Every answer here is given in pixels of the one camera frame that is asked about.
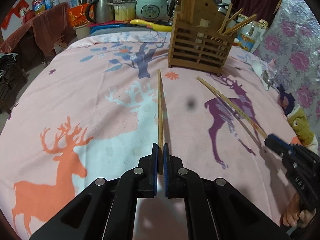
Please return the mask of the person's right hand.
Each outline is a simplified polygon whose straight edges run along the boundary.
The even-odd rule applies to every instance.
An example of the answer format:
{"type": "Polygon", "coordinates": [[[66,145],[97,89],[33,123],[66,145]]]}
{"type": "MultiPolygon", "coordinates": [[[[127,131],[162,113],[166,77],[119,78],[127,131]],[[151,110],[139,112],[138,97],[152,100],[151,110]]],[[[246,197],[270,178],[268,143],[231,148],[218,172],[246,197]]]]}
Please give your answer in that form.
{"type": "Polygon", "coordinates": [[[313,211],[300,210],[300,196],[295,193],[290,204],[287,206],[283,214],[282,224],[285,226],[296,227],[298,221],[301,220],[300,227],[305,228],[316,214],[316,209],[313,211]]]}

